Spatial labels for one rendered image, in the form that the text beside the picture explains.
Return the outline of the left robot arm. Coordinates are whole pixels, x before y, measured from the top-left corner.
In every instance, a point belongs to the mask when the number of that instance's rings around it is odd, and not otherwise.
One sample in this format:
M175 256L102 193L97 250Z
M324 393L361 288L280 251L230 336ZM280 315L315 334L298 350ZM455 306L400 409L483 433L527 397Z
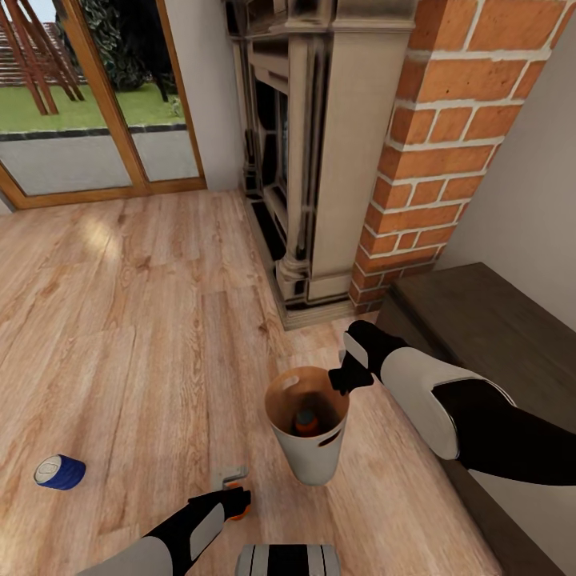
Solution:
M214 471L211 492L188 498L188 506L135 544L74 576L185 576L221 533L225 520L245 513L251 504L249 490L226 490L227 483L248 475L246 465Z

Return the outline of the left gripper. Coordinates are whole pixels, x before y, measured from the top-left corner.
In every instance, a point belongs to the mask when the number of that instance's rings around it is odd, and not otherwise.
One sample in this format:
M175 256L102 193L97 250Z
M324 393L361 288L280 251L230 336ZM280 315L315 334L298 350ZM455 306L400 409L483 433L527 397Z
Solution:
M224 520L245 513L246 506L251 504L251 492L238 487L231 490L220 490L217 495L221 496L226 504Z

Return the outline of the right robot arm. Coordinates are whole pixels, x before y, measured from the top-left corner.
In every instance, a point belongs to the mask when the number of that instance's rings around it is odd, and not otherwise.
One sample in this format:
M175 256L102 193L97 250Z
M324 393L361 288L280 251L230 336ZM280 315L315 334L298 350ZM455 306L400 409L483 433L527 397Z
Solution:
M354 321L329 370L334 390L374 373L426 444L456 460L566 576L576 576L576 434L529 414L473 371Z

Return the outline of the trash can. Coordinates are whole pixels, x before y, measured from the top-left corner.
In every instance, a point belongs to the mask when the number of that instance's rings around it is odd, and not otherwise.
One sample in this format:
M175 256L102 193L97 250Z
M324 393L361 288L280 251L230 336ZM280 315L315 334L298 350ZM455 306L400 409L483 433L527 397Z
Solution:
M300 377L281 390L281 383ZM346 419L350 410L350 391L334 390L329 371L320 367L297 367L280 374L266 390L263 407L290 469L304 485L327 484L335 474L342 448ZM317 437L298 437L294 418L299 410L312 410L322 432ZM323 446L318 446L323 442Z

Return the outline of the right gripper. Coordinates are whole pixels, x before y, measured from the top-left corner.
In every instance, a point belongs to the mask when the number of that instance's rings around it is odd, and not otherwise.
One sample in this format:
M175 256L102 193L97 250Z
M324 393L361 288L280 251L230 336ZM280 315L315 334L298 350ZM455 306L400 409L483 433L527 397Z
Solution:
M340 390L342 393L355 387L371 386L374 382L371 371L354 372L345 361L342 362L341 368L329 370L329 378L334 390Z

